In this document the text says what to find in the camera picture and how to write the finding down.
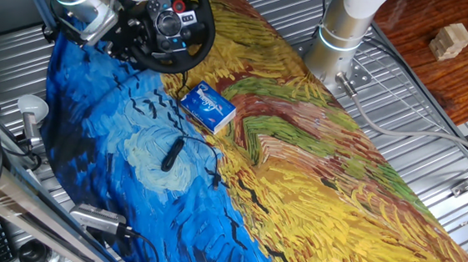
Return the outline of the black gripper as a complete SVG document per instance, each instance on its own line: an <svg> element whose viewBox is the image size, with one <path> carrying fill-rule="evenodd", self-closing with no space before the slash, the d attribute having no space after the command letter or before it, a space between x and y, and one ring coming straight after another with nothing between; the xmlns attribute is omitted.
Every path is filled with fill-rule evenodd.
<svg viewBox="0 0 468 262"><path fill-rule="evenodd" d="M137 19L125 11L119 11L116 25L103 35L98 48L114 59L151 64L153 63L151 52L142 40L157 40L152 20Z"/></svg>

